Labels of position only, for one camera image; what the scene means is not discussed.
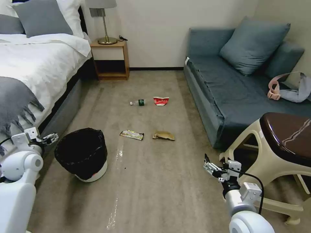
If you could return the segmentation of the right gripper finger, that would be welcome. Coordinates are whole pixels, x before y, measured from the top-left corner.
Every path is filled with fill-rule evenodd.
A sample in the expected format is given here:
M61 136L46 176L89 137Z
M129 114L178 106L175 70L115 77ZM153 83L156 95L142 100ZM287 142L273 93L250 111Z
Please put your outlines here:
M206 169L207 170L207 172L210 174L210 175L212 175L213 177L221 177L222 176L222 174L223 174L223 171L222 171L222 169L215 169L215 168L207 168Z
M206 153L204 154L203 167L206 171L220 171L220 168L218 166L210 162L210 159L208 158Z

